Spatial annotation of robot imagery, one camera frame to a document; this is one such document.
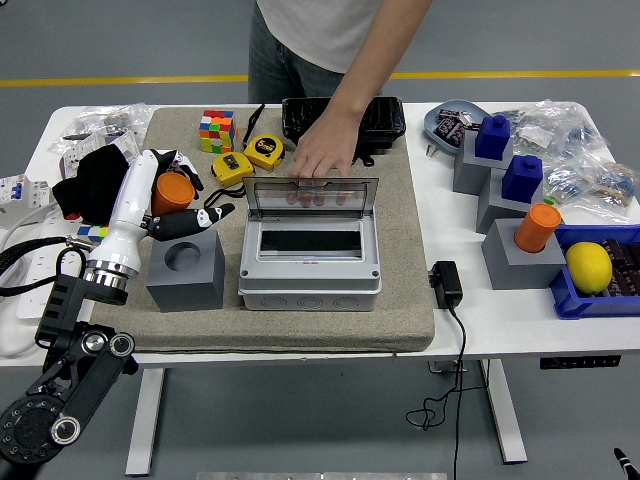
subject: rubik's cube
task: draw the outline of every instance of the rubik's cube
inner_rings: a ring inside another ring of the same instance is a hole
[[[200,121],[200,142],[202,151],[208,153],[229,153],[235,150],[238,126],[233,120],[233,112],[205,110]]]
[[[109,227],[101,227],[99,225],[80,225],[76,237],[81,240],[89,240],[91,242],[100,243],[104,240],[109,232]]]

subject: lemon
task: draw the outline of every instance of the lemon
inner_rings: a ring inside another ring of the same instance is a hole
[[[597,243],[579,242],[565,254],[571,280],[587,295],[601,292],[611,281],[613,267],[607,251]]]

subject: orange cylinder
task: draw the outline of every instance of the orange cylinder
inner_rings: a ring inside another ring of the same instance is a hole
[[[175,172],[163,173],[158,177],[156,190],[151,196],[151,213],[158,216],[184,210],[195,195],[196,190],[187,177]]]
[[[527,212],[513,240],[521,250],[527,253],[539,253],[561,221],[562,216],[556,207],[546,203],[536,203]]]

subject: black plastic case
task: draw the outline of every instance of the black plastic case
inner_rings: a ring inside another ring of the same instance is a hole
[[[282,102],[282,133],[296,145],[329,103],[329,97],[287,98]],[[402,102],[397,97],[375,97],[362,117],[358,148],[391,148],[404,135],[406,125]]]

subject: white table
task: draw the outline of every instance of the white table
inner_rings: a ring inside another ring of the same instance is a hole
[[[456,312],[467,330],[465,358],[494,359],[490,372],[490,398],[501,438],[503,456],[505,462],[526,461],[524,446],[499,359],[511,355],[545,357],[637,352],[640,350],[639,319],[623,317],[584,318],[578,321],[560,320],[554,314],[553,296],[548,289],[494,291],[491,288],[481,252],[484,235],[474,231],[477,197],[452,191],[453,157],[445,155],[441,151],[433,157],[425,155],[430,142],[423,135],[423,117],[438,105],[438,103],[404,105],[407,123],[406,141],[427,266],[431,267],[438,260],[456,262],[464,290],[464,298],[456,308]],[[478,103],[478,106],[488,112],[502,111],[518,105],[515,103]],[[53,113],[27,169],[29,179],[32,181],[47,180],[51,184],[60,179],[59,156],[49,151],[49,146],[83,108],[65,107]],[[611,158],[607,150],[600,153],[602,156]],[[630,216],[634,223],[640,220],[639,210],[637,203],[631,208]],[[599,217],[578,209],[563,209],[562,213],[567,223],[603,223]],[[10,308],[5,308],[1,321],[0,338],[3,338],[3,342],[11,342],[11,335],[19,337],[16,342],[23,342],[25,338],[33,338],[35,328],[16,325],[15,313],[12,323]],[[435,339],[426,350],[398,354],[397,357],[426,360],[456,358],[461,343],[458,325],[449,313],[443,310],[435,311],[435,322]],[[18,358],[0,358],[0,367],[40,366],[43,357],[42,352],[32,351],[30,354]],[[155,392],[155,394],[149,395],[159,400],[162,384],[161,372],[165,367],[215,362],[328,361],[350,358],[384,358],[392,357],[392,355],[225,353],[136,354],[135,357],[141,365],[146,367],[141,395]],[[150,410],[152,410],[152,418],[147,418],[147,420],[154,420],[157,409]],[[140,423],[140,429],[138,429],[138,419],[136,419],[134,437],[139,436],[144,442],[148,443],[149,440],[152,442],[152,431],[149,438],[149,429],[145,430],[142,425]],[[146,455],[150,459],[150,445],[147,444],[143,448],[134,447],[133,444],[136,442],[132,443],[132,453],[136,453],[137,448],[142,448],[138,453],[141,457]],[[145,473],[136,470],[136,468],[138,467],[132,467],[131,470],[128,468],[127,473]]]

